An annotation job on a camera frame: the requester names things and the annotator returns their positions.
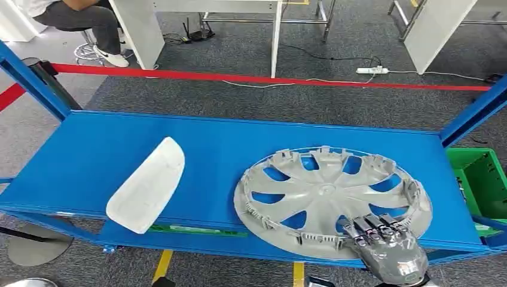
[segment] power strip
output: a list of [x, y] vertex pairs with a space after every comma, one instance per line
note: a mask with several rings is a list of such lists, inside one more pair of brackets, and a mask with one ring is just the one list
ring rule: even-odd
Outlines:
[[368, 75], [380, 75], [380, 74], [387, 74], [389, 73], [389, 70], [387, 68], [384, 68], [382, 66], [376, 66], [373, 68], [358, 68], [356, 71], [358, 74], [368, 74]]

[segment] green bin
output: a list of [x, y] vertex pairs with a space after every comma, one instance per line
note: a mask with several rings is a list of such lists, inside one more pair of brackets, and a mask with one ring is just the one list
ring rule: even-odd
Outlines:
[[[490, 148], [449, 148], [447, 156], [470, 213], [507, 219], [507, 178], [495, 152]], [[478, 230], [482, 236], [491, 235], [484, 227]]]

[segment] white shirt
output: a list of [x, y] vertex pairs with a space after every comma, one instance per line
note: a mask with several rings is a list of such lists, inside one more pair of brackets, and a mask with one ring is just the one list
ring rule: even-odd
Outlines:
[[59, 0], [16, 0], [16, 4], [21, 7], [30, 17], [39, 16], [46, 11], [51, 3]]

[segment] gray pants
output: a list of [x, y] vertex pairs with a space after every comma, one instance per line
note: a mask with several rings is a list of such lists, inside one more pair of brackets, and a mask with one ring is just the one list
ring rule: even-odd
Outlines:
[[94, 6], [75, 11], [63, 1], [52, 3], [46, 11], [33, 18], [46, 26], [57, 28], [91, 28], [97, 39], [97, 47], [109, 54], [120, 54], [118, 20], [108, 0], [100, 0]]

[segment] white sneaker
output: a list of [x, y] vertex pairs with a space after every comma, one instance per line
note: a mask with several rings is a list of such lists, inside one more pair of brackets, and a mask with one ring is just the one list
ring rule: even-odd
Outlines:
[[127, 37], [125, 35], [120, 36], [120, 46], [121, 50], [132, 50], [132, 46], [130, 46], [129, 42], [127, 41]]
[[114, 65], [116, 67], [125, 68], [125, 67], [129, 66], [129, 62], [127, 60], [125, 60], [125, 58], [122, 55], [113, 55], [113, 54], [106, 53], [104, 51], [101, 51], [99, 48], [97, 48], [96, 45], [93, 46], [93, 51], [97, 55], [102, 56], [106, 61], [108, 61], [109, 63], [111, 63], [112, 65]]

